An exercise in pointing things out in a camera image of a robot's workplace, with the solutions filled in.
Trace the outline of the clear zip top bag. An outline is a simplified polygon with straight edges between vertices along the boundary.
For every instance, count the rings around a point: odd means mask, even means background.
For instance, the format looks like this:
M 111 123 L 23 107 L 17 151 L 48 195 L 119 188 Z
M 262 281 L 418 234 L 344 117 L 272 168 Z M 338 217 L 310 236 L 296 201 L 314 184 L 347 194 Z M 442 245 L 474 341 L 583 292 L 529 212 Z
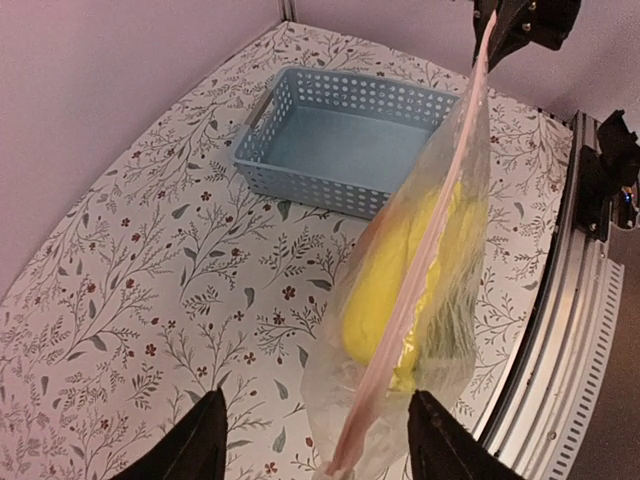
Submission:
M 487 40 L 468 87 L 336 285 L 301 384 L 318 479 L 373 479 L 408 449 L 417 390 L 455 405 L 476 362 L 490 190 Z

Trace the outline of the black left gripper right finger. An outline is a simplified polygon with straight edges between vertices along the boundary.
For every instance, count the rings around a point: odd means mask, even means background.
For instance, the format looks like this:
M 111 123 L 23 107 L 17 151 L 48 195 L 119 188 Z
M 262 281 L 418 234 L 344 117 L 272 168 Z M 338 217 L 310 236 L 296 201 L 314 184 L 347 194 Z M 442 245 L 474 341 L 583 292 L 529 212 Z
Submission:
M 413 480 L 520 480 L 428 391 L 417 390 L 407 424 Z

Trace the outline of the blue perforated plastic basket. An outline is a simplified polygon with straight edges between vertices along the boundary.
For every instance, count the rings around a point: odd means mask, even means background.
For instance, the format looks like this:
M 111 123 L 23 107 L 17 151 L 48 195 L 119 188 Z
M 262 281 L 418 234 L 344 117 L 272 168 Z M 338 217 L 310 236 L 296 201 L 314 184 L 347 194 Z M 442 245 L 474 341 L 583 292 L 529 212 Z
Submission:
M 231 160 L 257 194 L 370 220 L 457 100 L 384 77 L 285 67 L 240 127 Z

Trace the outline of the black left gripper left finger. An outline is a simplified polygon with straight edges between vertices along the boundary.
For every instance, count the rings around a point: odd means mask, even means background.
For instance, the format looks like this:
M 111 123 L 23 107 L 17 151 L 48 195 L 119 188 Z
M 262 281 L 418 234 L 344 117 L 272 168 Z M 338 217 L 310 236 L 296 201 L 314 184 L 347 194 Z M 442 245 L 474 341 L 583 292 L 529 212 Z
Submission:
M 207 392 L 145 455 L 113 480 L 223 480 L 228 419 L 223 391 Z

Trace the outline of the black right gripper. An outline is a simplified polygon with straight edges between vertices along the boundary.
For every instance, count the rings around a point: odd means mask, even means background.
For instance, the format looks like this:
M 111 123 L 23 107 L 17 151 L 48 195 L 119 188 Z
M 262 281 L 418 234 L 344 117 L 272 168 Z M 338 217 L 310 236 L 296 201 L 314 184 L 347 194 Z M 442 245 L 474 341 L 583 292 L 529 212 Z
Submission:
M 489 71 L 531 42 L 559 50 L 574 27 L 581 4 L 581 0 L 475 0 L 472 63 L 479 58 L 486 31 Z M 494 13 L 496 25 L 490 25 Z

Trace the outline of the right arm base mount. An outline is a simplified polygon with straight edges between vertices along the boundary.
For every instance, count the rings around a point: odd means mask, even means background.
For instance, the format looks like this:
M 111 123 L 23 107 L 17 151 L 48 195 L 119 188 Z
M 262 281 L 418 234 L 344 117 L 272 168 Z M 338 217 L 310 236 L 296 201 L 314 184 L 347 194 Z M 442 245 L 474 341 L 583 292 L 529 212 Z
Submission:
M 617 109 L 602 122 L 584 112 L 574 117 L 574 224 L 600 242 L 608 240 L 612 225 L 639 225 L 639 135 L 629 129 L 624 114 Z

